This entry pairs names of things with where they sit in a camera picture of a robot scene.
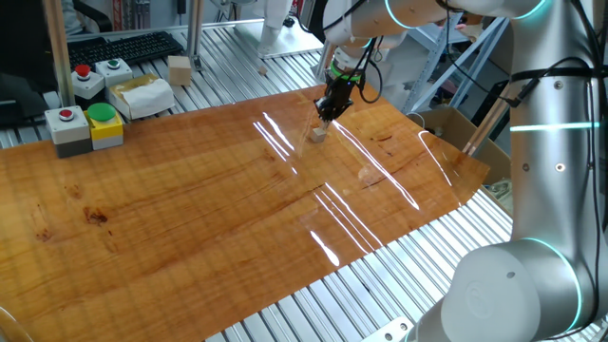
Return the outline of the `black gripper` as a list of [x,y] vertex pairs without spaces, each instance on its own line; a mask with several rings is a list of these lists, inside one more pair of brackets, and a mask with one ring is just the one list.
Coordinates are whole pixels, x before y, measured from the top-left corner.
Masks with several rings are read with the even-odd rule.
[[327,129],[332,121],[337,120],[353,105],[352,90],[359,83],[359,80],[349,78],[336,78],[328,81],[325,96],[314,101],[321,120],[321,129]]

